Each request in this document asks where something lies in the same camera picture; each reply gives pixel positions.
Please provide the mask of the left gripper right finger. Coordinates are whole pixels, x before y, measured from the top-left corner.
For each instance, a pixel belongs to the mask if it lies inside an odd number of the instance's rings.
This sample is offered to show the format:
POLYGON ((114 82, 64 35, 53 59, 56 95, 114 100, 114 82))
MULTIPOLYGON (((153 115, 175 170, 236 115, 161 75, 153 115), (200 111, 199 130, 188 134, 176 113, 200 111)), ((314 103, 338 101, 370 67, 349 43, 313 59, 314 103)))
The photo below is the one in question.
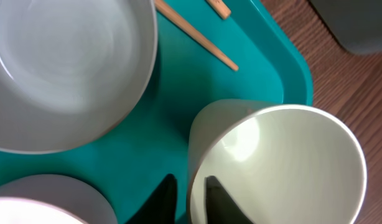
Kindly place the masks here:
POLYGON ((205 210, 208 224, 253 224, 213 175, 205 178, 205 210))

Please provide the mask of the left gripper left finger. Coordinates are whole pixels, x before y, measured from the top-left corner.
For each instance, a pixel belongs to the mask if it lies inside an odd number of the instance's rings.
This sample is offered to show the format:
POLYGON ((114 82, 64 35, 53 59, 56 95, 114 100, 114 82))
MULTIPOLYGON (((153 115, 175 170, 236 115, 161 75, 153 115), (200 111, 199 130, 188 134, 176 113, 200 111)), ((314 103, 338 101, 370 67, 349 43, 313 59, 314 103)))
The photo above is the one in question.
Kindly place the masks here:
POLYGON ((174 224, 177 206, 177 179, 167 174, 126 224, 174 224))

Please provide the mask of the white paper cup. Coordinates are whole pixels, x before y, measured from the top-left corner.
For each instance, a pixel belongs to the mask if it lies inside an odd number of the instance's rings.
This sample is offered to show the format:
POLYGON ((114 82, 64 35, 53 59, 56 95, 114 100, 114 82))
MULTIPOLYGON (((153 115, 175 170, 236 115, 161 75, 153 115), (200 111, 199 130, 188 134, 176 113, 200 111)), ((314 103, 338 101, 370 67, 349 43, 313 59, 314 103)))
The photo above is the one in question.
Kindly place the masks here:
POLYGON ((367 186, 363 150, 338 118, 237 99, 210 103, 190 128, 190 223, 207 223, 211 175, 253 223, 354 223, 367 186))

